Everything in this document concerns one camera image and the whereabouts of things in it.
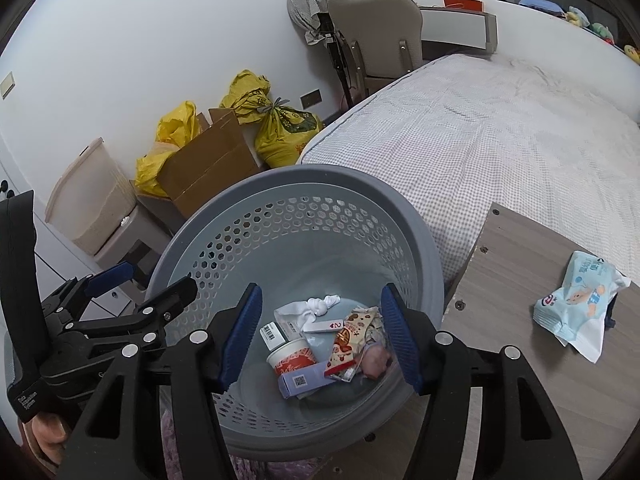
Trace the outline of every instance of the wood grain surface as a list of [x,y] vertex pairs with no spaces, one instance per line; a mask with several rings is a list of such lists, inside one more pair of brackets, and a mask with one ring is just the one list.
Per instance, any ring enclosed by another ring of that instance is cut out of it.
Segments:
[[[584,249],[492,205],[466,269],[449,294],[442,330],[473,348],[518,346],[558,410],[584,480],[594,480],[615,459],[640,418],[640,289],[632,284],[619,294],[613,311],[617,324],[605,333],[596,364],[571,346],[564,348],[531,316],[533,304],[561,285],[575,250]],[[464,303],[463,310],[455,307],[457,301]],[[481,399],[481,389],[473,388],[458,480],[472,477]],[[402,479],[426,404],[426,398],[412,397],[375,432],[375,440],[335,453],[314,479]]]

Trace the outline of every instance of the tied yellow bag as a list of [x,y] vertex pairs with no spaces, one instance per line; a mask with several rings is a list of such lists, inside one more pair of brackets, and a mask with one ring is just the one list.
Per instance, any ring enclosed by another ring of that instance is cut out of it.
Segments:
[[151,151],[136,160],[136,187],[146,193],[166,197],[156,177],[164,162],[200,134],[196,105],[185,101],[162,117]]
[[255,151],[270,168],[290,166],[324,125],[313,113],[284,106],[287,100],[277,99],[272,103],[267,97],[270,89],[265,76],[243,70],[232,81],[220,107],[233,108],[240,124],[262,120],[255,137]]
[[307,143],[324,128],[316,114],[283,106],[285,102],[277,99],[271,105],[255,136],[255,151],[270,168],[295,164]]

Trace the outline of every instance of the white bedding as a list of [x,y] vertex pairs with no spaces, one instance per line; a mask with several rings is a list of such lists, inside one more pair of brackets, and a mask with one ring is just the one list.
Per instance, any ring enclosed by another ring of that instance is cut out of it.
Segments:
[[494,201],[640,280],[638,126],[524,62],[436,60],[331,124],[300,163],[348,166],[397,189],[431,229],[446,281]]

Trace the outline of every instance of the paper cup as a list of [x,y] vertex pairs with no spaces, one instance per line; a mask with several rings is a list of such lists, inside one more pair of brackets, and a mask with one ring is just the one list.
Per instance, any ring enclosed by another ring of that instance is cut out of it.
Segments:
[[275,349],[267,357],[267,362],[280,377],[285,372],[316,364],[316,358],[306,340],[300,338]]

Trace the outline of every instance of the light switch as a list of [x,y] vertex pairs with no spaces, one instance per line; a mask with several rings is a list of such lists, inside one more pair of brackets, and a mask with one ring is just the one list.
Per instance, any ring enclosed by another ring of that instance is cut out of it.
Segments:
[[2,94],[2,99],[7,97],[8,93],[15,86],[14,74],[13,72],[9,72],[7,77],[5,77],[0,83],[0,94]]

